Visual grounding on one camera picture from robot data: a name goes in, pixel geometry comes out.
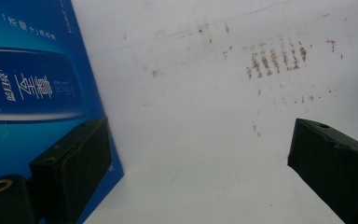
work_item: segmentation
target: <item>blue packaging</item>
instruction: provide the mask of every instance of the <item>blue packaging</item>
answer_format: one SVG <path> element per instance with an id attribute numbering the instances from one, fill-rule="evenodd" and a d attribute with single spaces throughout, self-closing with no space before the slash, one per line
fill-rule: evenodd
<path id="1" fill-rule="evenodd" d="M 30 177 L 33 158 L 104 115 L 70 0 L 0 2 L 0 175 Z M 79 223 L 123 176 L 112 143 L 112 164 Z"/>

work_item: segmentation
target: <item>white surface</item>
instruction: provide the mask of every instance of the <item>white surface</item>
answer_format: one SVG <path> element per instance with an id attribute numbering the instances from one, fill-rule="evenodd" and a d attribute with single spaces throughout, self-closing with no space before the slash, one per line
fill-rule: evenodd
<path id="1" fill-rule="evenodd" d="M 87 223 L 342 223 L 286 163 L 296 118 L 358 140 L 358 1 L 73 3 L 126 172 Z"/>

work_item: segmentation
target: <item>dirt mark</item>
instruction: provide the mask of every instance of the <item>dirt mark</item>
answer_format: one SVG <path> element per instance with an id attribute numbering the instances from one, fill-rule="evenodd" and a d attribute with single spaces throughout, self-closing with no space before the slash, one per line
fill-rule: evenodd
<path id="1" fill-rule="evenodd" d="M 227 24 L 226 24 L 226 32 L 229 33 L 229 27 Z"/>
<path id="2" fill-rule="evenodd" d="M 328 44 L 331 44 L 331 51 L 334 53 L 334 50 L 336 49 L 336 41 L 335 40 L 327 40 Z"/>
<path id="3" fill-rule="evenodd" d="M 280 74 L 284 68 L 286 71 L 292 71 L 306 66 L 308 59 L 306 48 L 300 41 L 293 44 L 289 39 L 288 42 L 285 45 L 283 39 L 281 39 L 281 48 L 279 50 L 276 50 L 273 45 L 270 45 L 268 49 L 266 43 L 251 46 L 252 66 L 247 67 L 246 72 L 249 79 L 252 78 L 253 70 L 257 72 L 257 77 L 262 77 L 264 74 L 267 76 Z"/>
<path id="4" fill-rule="evenodd" d="M 159 70 L 153 70 L 153 71 L 152 71 L 152 75 L 153 75 L 154 78 L 156 78 L 156 77 L 158 77 L 158 76 L 162 76 L 163 73 L 160 72 Z"/>
<path id="5" fill-rule="evenodd" d="M 224 51 L 223 55 L 225 56 L 225 61 L 226 61 L 227 60 L 227 51 Z"/>
<path id="6" fill-rule="evenodd" d="M 275 53 L 274 49 L 270 50 L 269 53 L 271 54 L 272 63 L 274 64 L 274 67 L 277 69 L 277 73 L 279 74 L 280 70 L 279 70 L 277 53 Z"/>
<path id="7" fill-rule="evenodd" d="M 253 67 L 257 73 L 258 73 L 258 77 L 262 77 L 262 73 L 261 73 L 261 70 L 260 70 L 260 63 L 257 61 L 257 53 L 253 53 L 252 55 L 252 63 L 253 63 Z"/>

